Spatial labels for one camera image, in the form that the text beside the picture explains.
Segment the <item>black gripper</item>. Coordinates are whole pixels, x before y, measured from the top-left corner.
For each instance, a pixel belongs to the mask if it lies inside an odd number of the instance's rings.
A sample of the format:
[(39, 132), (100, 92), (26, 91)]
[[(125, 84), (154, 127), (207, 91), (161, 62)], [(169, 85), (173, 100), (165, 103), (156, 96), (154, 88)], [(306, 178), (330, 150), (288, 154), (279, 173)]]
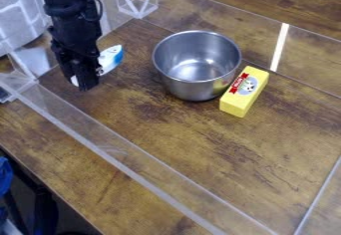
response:
[(77, 76), (80, 90), (89, 91), (100, 84), (98, 40), (102, 37), (104, 6), (98, 0), (76, 0), (62, 7), (49, 7), (53, 19), (49, 31), (55, 53), (68, 81)]

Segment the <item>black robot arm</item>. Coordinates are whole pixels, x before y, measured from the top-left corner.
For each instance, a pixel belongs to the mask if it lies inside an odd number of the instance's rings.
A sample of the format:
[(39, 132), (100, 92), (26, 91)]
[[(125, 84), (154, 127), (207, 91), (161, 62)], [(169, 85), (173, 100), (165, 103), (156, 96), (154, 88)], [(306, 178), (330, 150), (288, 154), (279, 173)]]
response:
[(100, 84), (101, 51), (98, 40), (104, 35), (101, 0), (45, 0), (45, 12), (51, 17), (51, 49), (69, 82), (78, 80), (81, 91)]

